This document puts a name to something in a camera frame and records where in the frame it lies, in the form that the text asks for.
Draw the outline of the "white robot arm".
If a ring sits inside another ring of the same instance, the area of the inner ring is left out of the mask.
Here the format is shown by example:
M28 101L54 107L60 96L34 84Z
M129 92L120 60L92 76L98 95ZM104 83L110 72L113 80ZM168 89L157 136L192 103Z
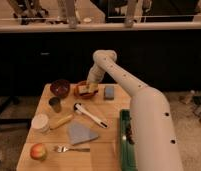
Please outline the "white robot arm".
M138 171L184 171L165 95L117 65L116 60L114 50L96 50L87 83L100 83L108 73L130 96Z

